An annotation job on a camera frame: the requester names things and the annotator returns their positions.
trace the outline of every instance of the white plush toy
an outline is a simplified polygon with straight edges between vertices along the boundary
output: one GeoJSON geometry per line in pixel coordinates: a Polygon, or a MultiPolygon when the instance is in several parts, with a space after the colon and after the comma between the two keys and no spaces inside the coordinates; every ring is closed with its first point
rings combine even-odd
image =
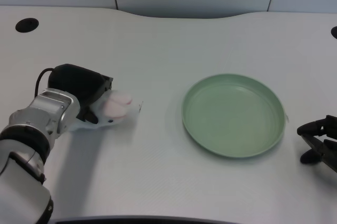
{"type": "Polygon", "coordinates": [[[90,105],[91,111],[98,118],[98,123],[93,124],[76,119],[70,127],[70,131],[76,131],[80,128],[96,129],[118,124],[127,116],[131,102],[131,95],[116,90],[108,90],[90,105]]]}

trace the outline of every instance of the black cable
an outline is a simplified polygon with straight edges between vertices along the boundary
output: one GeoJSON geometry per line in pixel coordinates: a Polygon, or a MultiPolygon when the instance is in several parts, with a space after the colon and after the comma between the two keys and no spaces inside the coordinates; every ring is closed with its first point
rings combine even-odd
{"type": "Polygon", "coordinates": [[[40,75],[38,76],[37,81],[36,81],[34,97],[37,96],[37,93],[38,93],[38,86],[39,86],[39,84],[40,84],[40,80],[41,80],[42,76],[43,76],[46,72],[52,72],[53,70],[54,70],[54,68],[47,68],[47,69],[44,69],[44,70],[40,73],[40,75]]]}

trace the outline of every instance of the white table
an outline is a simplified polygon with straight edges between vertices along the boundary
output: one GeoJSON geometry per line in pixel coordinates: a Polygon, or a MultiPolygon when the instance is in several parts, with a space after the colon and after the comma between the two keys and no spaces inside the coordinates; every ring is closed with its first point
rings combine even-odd
{"type": "MultiPolygon", "coordinates": [[[[33,99],[40,71],[77,64],[114,77],[113,88],[143,101],[136,120],[66,134],[45,167],[53,217],[180,216],[250,223],[336,223],[337,174],[304,166],[298,126],[337,116],[337,14],[254,13],[223,19],[160,19],[111,9],[0,7],[4,127],[33,99]],[[15,24],[34,17],[31,33],[15,24]],[[289,117],[265,155],[216,156],[191,140],[181,102],[218,73],[268,85],[289,117]]],[[[46,86],[46,77],[41,82],[46,86]]]]}

